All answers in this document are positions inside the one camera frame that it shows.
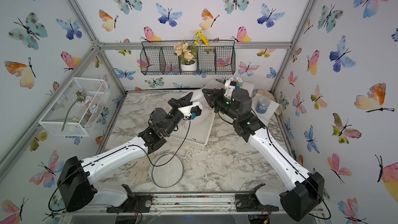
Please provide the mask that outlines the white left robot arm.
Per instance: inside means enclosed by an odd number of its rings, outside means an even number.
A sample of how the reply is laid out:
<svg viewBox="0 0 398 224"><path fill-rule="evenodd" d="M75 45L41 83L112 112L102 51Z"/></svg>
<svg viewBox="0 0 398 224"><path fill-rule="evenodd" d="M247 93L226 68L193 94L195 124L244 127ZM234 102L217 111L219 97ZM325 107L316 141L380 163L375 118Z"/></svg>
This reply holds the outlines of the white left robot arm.
<svg viewBox="0 0 398 224"><path fill-rule="evenodd" d="M98 182L109 172L161 148L166 138L182 120L192 120L202 113L203 105L191 100L193 93L168 101L171 110L156 108L150 115L148 127L138 136L107 152L93 157L69 158L62 169L56 191L64 202L63 210L75 212L87 205L119 207L129 198L126 188L109 188Z"/></svg>

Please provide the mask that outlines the white mesh laundry bag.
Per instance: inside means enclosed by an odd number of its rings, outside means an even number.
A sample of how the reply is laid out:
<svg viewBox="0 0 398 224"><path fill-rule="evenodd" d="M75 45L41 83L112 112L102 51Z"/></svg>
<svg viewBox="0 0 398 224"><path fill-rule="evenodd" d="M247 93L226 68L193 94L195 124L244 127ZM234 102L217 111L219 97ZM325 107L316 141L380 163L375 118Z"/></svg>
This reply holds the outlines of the white mesh laundry bag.
<svg viewBox="0 0 398 224"><path fill-rule="evenodd" d="M183 162L172 154L163 154L155 158L155 167L151 166L152 182L160 188L176 185L183 177Z"/></svg>

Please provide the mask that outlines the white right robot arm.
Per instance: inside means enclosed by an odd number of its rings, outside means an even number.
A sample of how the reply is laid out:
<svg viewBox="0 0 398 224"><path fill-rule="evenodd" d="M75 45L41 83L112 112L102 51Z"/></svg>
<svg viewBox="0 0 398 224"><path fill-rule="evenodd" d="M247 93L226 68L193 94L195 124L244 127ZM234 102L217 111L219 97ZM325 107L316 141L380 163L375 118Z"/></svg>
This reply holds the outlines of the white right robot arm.
<svg viewBox="0 0 398 224"><path fill-rule="evenodd" d="M247 90L234 89L231 96L223 89L202 89L209 107L232 119L238 136L254 147L273 167L286 188L279 194L281 207L296 222L323 202L324 178L298 164L271 136L268 127L252 109Z"/></svg>

